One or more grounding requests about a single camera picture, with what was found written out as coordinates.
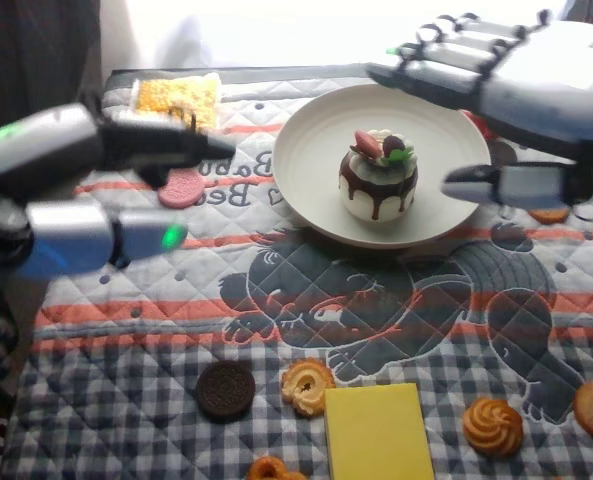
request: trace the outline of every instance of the red object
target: red object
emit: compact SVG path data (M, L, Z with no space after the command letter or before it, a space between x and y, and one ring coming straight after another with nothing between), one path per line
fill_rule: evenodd
M362 130L354 132L356 138L356 148L371 158L378 158L383 155L383 149L380 148L378 140L372 137L369 133Z
M468 110L461 110L461 112L467 115L467 118L469 118L474 123L474 125L476 125L478 131L483 135L485 140L494 140L495 138L498 138L498 135L489 129L487 122L484 119L480 118L478 115L474 115Z
M195 168L171 170L167 185L158 190L158 201L168 208L191 207L205 190L203 176Z

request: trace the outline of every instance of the checkered fabric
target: checkered fabric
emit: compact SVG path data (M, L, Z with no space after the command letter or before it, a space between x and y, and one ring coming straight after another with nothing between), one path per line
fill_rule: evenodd
M239 151L229 167L201 167L208 190L181 212L184 247L52 282L3 478L242 479L263 455L330 478L324 419L281 400L282 372L305 357L326 363L339 388L415 382L436 478L593 478L593 438L572 409L593 381L593 223L545 227L482 208L430 245L367 255L302 228L280 196L269 161L280 125L311 98L365 81L224 86L221 127ZM105 106L120 108L124 90ZM157 202L131 173L94 174L78 193ZM240 421L215 424L195 387L224 359L250 368L256 395ZM479 396L523 416L515 457L467 444L462 417Z

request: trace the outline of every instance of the gingham pattern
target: gingham pattern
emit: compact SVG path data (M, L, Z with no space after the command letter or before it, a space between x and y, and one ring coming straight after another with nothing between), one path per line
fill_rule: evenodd
M270 82L236 85L230 90L226 86L225 98L231 101L223 114L223 126L284 121L308 98L362 81ZM258 98L252 94L263 99L264 109L256 107ZM243 139L232 171L240 165L256 166L254 159L271 150L273 138L259 132ZM129 175L92 176L86 184L133 181ZM241 230L267 233L293 226L284 202L273 204L272 198L277 197L272 196L271 184L263 188L258 186L255 191L260 193L254 195L250 190L250 205L244 210L227 210L221 204L184 211L191 238L216 238ZM150 192L101 189L91 194L126 205L155 203ZM482 209L471 226L488 228L500 220L497 213ZM524 213L516 213L512 221L537 228ZM566 313L555 315L555 326L561 329L552 332L549 350L591 381L593 315L584 310L593 306L593 225L570 220L569 226L585 230L584 235L534 240L534 255L561 292L590 294L580 297L582 305L578 296L558 296L555 306L564 306L559 310ZM406 255L421 255L428 249L448 253L470 240L446 238ZM228 316L231 312L222 318L189 321L193 311L177 306L167 311L169 304L155 304L164 310L161 313L151 310L148 303L218 298L219 279L224 274L247 272L259 249L255 243L219 247L214 242L134 264L124 272L107 269L53 282L38 319L36 348L20 381L3 478L242 479L255 458L268 454L282 458L291 470L308 478L329 478L324 419L302 418L285 405L280 375L295 359L314 356L333 367L338 378L346 378L348 369L357 368L353 360L362 355L359 347L342 352L295 348L276 337L263 340L258 336L242 345L226 343L222 332L233 320ZM292 257L287 260L295 262ZM563 263L565 272L560 268ZM122 312L123 307L107 303L114 300L130 300L130 310ZM576 310L570 306L573 301ZM93 321L91 317L74 318L68 309L54 307L63 304L94 307L81 311L94 318L98 312L102 315ZM573 335L567 327L574 328ZM593 478L593 439L579 427L573 413L560 425L525 414L525 381L490 346L485 328L484 322L473 324L459 318L428 352L389 362L374 374L349 375L353 379L339 381L339 387L416 382L439 479ZM207 421L194 397L200 373L221 359L249 366L257 386L251 411L241 421L226 425ZM509 461L479 456L462 434L464 410L481 395L506 398L525 417L524 444Z

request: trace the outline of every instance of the white wall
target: white wall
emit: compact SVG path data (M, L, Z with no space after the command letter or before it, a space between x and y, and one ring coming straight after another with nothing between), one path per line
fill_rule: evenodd
M119 68L368 61L444 13L531 23L567 0L102 0L103 74Z

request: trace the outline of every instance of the robotic hand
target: robotic hand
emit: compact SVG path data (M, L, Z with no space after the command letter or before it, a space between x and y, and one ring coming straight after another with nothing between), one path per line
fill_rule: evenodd
M172 113L105 117L98 106L76 103L0 128L0 269L48 278L107 262L123 268L180 246L187 227L170 211L34 201L93 169L134 169L157 189L172 168L233 157L234 146L197 130L195 118L188 128ZM16 339L0 293L0 376Z
M593 25L508 26L474 14L440 16L415 43L396 49L395 68L368 64L369 76L431 103L466 109L508 140L572 160L466 167L443 192L476 203L560 208L593 195Z

